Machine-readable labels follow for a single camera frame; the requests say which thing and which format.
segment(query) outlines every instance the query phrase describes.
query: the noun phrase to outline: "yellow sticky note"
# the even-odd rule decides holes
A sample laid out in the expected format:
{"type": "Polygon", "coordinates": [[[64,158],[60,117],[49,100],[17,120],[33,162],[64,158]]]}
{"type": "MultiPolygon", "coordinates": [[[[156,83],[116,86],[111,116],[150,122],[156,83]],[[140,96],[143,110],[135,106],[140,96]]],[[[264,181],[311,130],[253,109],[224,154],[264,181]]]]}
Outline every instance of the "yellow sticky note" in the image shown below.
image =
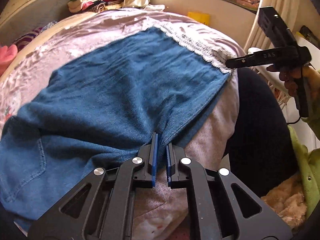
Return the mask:
{"type": "Polygon", "coordinates": [[[200,22],[204,25],[209,26],[210,24],[210,14],[206,13],[197,13],[197,12],[188,12],[188,17],[200,22]]]}

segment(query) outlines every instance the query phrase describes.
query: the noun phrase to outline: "blue fabric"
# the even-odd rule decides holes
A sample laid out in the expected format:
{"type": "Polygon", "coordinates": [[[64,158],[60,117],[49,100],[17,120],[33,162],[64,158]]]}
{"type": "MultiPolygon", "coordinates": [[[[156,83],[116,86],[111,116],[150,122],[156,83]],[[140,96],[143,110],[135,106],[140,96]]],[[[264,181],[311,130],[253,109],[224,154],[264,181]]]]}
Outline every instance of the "blue fabric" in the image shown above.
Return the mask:
{"type": "Polygon", "coordinates": [[[4,126],[3,206],[38,219],[95,167],[136,156],[153,131],[162,161],[181,131],[186,144],[201,127],[227,78],[154,27],[64,65],[4,126]]]}

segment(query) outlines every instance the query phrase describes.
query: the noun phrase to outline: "black cable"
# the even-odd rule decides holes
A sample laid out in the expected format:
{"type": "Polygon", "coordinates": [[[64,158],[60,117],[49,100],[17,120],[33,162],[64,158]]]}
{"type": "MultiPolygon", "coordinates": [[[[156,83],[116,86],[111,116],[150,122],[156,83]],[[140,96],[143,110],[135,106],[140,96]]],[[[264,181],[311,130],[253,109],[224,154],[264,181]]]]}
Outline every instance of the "black cable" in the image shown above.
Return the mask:
{"type": "Polygon", "coordinates": [[[288,122],[287,124],[296,124],[297,122],[300,121],[300,119],[301,119],[301,116],[299,116],[299,119],[298,119],[297,121],[295,121],[295,122],[288,122]]]}

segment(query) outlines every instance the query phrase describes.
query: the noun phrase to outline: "mattress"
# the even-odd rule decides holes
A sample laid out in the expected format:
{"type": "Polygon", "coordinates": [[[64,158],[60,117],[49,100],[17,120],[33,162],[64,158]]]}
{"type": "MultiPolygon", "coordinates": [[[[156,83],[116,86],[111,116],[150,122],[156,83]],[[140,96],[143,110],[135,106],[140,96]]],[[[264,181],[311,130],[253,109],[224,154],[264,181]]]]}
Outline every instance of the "mattress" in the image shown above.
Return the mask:
{"type": "MultiPolygon", "coordinates": [[[[223,33],[177,14],[121,9],[97,15],[75,15],[36,37],[18,53],[1,77],[0,130],[10,116],[17,114],[22,105],[32,101],[48,85],[52,71],[112,41],[164,22],[170,22],[181,35],[201,41],[213,50],[218,48],[234,57],[245,55],[242,48],[223,33]]],[[[234,132],[238,110],[237,73],[233,72],[214,110],[185,147],[187,157],[216,170],[226,142],[234,132]]],[[[157,178],[155,188],[137,189],[132,239],[175,239],[177,233],[170,234],[188,213],[185,189],[168,188],[165,169],[158,171],[157,178]]]]}

